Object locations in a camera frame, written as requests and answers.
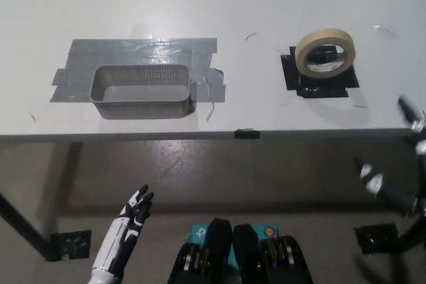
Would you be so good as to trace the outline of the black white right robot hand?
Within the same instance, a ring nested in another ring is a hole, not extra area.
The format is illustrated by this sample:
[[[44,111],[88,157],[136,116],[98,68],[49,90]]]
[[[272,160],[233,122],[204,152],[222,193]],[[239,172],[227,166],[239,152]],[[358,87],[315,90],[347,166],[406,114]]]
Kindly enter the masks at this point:
[[[363,187],[375,197],[392,204],[403,215],[425,216],[425,119],[420,117],[405,96],[398,98],[398,106],[413,134],[413,147],[419,168],[420,190],[417,194],[387,181],[382,172],[359,158],[354,165]]]

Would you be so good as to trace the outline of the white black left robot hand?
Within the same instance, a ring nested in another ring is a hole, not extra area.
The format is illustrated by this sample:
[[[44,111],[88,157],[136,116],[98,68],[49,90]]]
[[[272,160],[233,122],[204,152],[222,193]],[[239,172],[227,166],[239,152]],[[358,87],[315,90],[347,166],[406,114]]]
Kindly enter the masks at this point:
[[[112,221],[92,266],[93,283],[116,283],[122,279],[143,225],[150,216],[153,197],[148,185],[143,185]]]

